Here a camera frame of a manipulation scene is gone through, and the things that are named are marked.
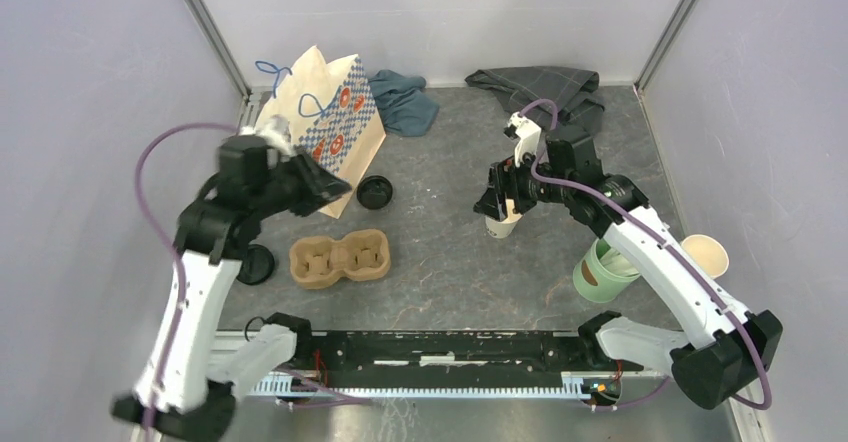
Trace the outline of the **white paper coffee cup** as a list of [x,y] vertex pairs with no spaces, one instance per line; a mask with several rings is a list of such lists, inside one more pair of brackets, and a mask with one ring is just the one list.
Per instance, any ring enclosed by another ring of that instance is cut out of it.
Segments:
[[484,218],[484,223],[486,231],[491,237],[495,239],[504,239],[512,233],[521,218],[522,216],[520,214],[510,214],[503,220],[496,220],[486,216]]

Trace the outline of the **black coffee cup lid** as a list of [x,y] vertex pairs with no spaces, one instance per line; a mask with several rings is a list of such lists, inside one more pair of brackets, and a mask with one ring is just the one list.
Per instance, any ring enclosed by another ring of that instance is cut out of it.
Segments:
[[382,175],[364,177],[356,189],[356,199],[367,210],[381,210],[393,199],[394,187]]

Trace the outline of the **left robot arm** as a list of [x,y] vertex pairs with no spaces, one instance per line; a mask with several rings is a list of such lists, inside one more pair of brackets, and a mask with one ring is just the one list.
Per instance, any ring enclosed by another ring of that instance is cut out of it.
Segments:
[[311,325],[275,314],[236,352],[210,363],[224,302],[264,219],[311,215],[351,191],[302,147],[280,149],[236,135],[217,151],[217,171],[180,214],[166,243],[174,276],[149,361],[113,417],[183,441],[219,441],[238,403],[271,371],[306,367]]

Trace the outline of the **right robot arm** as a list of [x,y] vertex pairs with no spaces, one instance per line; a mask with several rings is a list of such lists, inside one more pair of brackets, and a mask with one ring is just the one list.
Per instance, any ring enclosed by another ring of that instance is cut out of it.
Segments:
[[697,406],[732,398],[757,410],[773,403],[768,370],[783,333],[769,310],[752,312],[697,266],[669,234],[647,196],[627,177],[608,174],[592,136],[576,125],[543,131],[518,118],[504,130],[511,156],[491,165],[476,213],[502,223],[539,203],[565,206],[598,240],[618,251],[675,316],[677,331],[608,312],[585,324],[580,362],[602,370],[634,362],[674,380]]

